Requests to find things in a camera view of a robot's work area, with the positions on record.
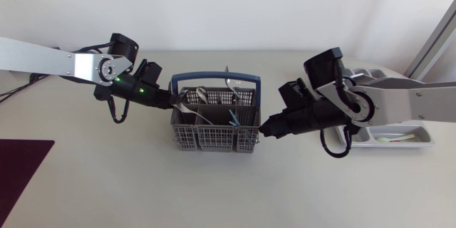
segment table surface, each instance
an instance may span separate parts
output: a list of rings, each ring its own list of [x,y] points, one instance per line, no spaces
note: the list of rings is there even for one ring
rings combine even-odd
[[[137,63],[161,65],[162,88],[172,74],[226,65],[260,76],[264,122],[285,107],[280,86],[307,81],[303,62],[314,54],[149,52]],[[0,72],[0,92],[24,78]],[[224,87],[221,80],[182,85],[209,84]],[[334,159],[318,132],[280,140],[261,135],[253,154],[183,152],[172,141],[171,112],[133,103],[118,125],[93,97],[93,86],[59,77],[2,103],[2,138],[56,141],[4,227],[456,227],[456,124],[426,122],[434,147],[354,148]],[[327,141],[343,149],[335,131]]]

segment silver bracket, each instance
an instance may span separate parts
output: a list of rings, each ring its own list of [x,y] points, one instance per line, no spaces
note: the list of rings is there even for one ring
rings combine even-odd
[[[355,123],[356,125],[358,125],[359,121],[365,120],[368,117],[369,112],[371,111],[371,106],[369,102],[362,95],[356,94],[349,90],[345,90],[348,98],[353,103],[358,104],[361,108],[361,110],[358,113],[352,111],[339,98],[336,90],[336,85],[334,83],[329,83],[321,86],[320,88],[318,88],[318,92],[320,92],[323,96],[325,96],[332,103],[334,103],[334,105],[336,105],[337,108],[342,110],[348,117],[350,117],[353,123]]]

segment black cable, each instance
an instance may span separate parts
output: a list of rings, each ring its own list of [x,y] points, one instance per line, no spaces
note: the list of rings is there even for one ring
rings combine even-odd
[[[350,81],[352,86],[356,86],[356,81],[352,79],[350,76],[342,76],[342,78],[345,78],[346,80]]]
[[[10,98],[11,96],[13,96],[14,94],[22,91],[23,89],[26,89],[28,88],[29,86],[33,85],[34,83],[38,82],[38,81],[41,81],[43,80],[44,78],[47,78],[49,77],[49,75],[43,75],[43,74],[31,74],[30,75],[30,81],[23,85],[23,86],[20,86],[16,89],[13,89],[13,90],[10,90],[6,93],[2,93],[0,94],[0,97],[4,97],[0,100],[0,103],[3,103],[6,99]]]
[[[340,60],[336,61],[336,70],[337,70],[337,78],[336,78],[336,91],[338,97],[341,99],[342,103],[347,105],[352,111],[358,113],[360,110],[359,105],[352,103],[350,99],[348,99],[348,96],[343,89],[343,74],[342,74],[342,66],[340,63]]]
[[[324,130],[324,129],[320,130],[320,141],[321,141],[321,145],[323,146],[323,149],[326,151],[326,153],[328,153],[331,157],[342,158],[342,157],[347,156],[348,153],[350,152],[350,149],[351,149],[351,134],[350,134],[350,132],[348,131],[348,128],[347,128],[347,127],[345,127],[345,128],[343,129],[343,135],[344,135],[345,141],[346,141],[345,150],[344,150],[343,152],[340,152],[340,153],[334,153],[334,152],[331,152],[331,151],[328,149],[328,146],[326,145],[325,130]]]
[[[114,41],[111,41],[109,43],[104,43],[104,44],[101,44],[101,45],[96,45],[96,46],[86,46],[84,48],[81,48],[78,50],[78,52],[80,53],[85,53],[85,52],[88,52],[90,50],[95,50],[99,53],[101,53],[101,51],[99,50],[99,48],[105,48],[105,47],[109,47],[109,46],[112,46],[115,42]]]
[[[125,102],[125,106],[123,107],[123,114],[122,114],[122,118],[121,119],[117,119],[117,117],[115,116],[115,103],[114,103],[114,98],[111,96],[111,98],[109,98],[108,100],[108,107],[109,107],[109,111],[111,112],[111,116],[113,117],[113,120],[116,124],[120,124],[122,123],[123,121],[125,121],[125,119],[127,118],[127,114],[128,114],[128,108],[130,107],[130,101],[129,100],[126,100]]]

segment utensil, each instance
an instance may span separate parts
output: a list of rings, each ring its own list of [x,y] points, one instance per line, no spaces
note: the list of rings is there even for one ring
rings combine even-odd
[[[228,66],[225,68],[225,72],[229,72],[229,69],[228,69]],[[233,88],[233,86],[230,86],[230,81],[229,81],[229,78],[225,78],[225,84],[227,85],[227,87],[233,91],[233,93],[235,94],[236,98],[233,100],[234,101],[234,104],[237,103],[237,101],[240,99],[239,97],[239,94],[236,92],[236,90]]]
[[[220,92],[217,92],[217,104],[219,104],[219,105],[223,104],[222,96],[220,95]]]
[[[412,139],[412,138],[415,138],[414,134],[404,135],[404,136],[401,136],[398,138],[377,138],[377,141],[381,142],[381,143],[389,143],[389,142],[393,142],[393,141],[408,140],[408,139]]]
[[[188,92],[188,90],[183,90],[180,92],[179,96],[177,97],[177,103],[180,103],[181,100],[184,98],[184,95]]]
[[[197,112],[195,112],[193,110],[190,110],[189,108],[185,107],[185,105],[182,104],[182,103],[176,103],[173,106],[175,106],[177,109],[179,109],[182,113],[193,113],[193,114],[196,114],[200,118],[206,120],[210,125],[214,125],[214,123],[210,122],[207,118],[203,117],[201,114],[199,114],[199,113],[197,113]]]
[[[228,110],[228,111],[229,111],[229,114],[231,114],[231,116],[233,117],[233,119],[234,119],[236,125],[240,126],[241,123],[239,122],[239,120],[237,119],[237,117],[236,117],[236,115],[233,113],[233,111],[232,111],[232,110]]]
[[[201,98],[204,104],[207,104],[207,91],[206,89],[199,87],[197,88],[197,95]]]

